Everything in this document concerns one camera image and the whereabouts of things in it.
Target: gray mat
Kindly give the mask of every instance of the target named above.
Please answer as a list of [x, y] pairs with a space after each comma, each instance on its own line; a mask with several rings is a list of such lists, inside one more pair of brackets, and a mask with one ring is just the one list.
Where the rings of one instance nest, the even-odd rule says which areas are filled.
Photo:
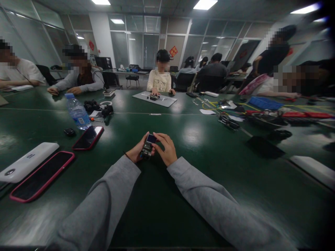
[[154, 101], [154, 100], [148, 99], [148, 96], [150, 94], [151, 94], [151, 92], [144, 91], [144, 92], [135, 94], [133, 97], [134, 98], [139, 98], [139, 99], [142, 99], [142, 100], [145, 100], [145, 101], [148, 101], [150, 103], [157, 104], [157, 105], [165, 106], [165, 107], [170, 107], [174, 102], [177, 101], [176, 98], [163, 96], [163, 95], [160, 95], [159, 99]]

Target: black phone screen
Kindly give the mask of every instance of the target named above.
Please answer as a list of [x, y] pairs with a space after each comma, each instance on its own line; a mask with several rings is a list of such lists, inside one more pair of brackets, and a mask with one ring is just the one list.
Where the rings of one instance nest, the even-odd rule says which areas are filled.
[[22, 200], [28, 200], [36, 194], [48, 180], [72, 157], [72, 154], [59, 152], [41, 168], [39, 168], [29, 179], [24, 181], [12, 195]]
[[103, 127], [89, 127], [86, 132], [81, 136], [72, 149], [87, 149], [94, 142], [95, 138], [103, 130]]

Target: phone with red case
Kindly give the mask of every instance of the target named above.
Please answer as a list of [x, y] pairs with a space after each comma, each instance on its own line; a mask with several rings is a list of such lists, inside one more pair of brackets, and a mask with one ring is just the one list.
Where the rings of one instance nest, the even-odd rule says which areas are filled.
[[74, 159], [74, 153], [61, 151], [40, 166], [9, 195], [9, 198], [26, 203], [36, 199]]
[[72, 150], [75, 151], [87, 151], [90, 150], [95, 142], [98, 140], [102, 132], [103, 127], [89, 127], [84, 134], [78, 139], [78, 141], [73, 145]]

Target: ceiling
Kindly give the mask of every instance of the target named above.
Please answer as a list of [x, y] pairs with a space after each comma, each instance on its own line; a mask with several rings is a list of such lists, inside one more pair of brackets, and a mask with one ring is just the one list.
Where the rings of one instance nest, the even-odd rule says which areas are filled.
[[313, 0], [218, 0], [205, 10], [193, 10], [198, 0], [109, 0], [110, 6], [91, 0], [36, 0], [60, 14], [89, 12], [131, 13], [160, 16], [208, 17], [228, 20], [274, 22]]

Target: screwdriver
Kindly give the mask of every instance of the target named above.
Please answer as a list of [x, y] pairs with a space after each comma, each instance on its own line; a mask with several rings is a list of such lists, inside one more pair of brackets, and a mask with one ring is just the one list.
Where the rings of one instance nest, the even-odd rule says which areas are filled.
[[95, 118], [91, 118], [91, 121], [103, 122], [101, 120], [96, 120]]

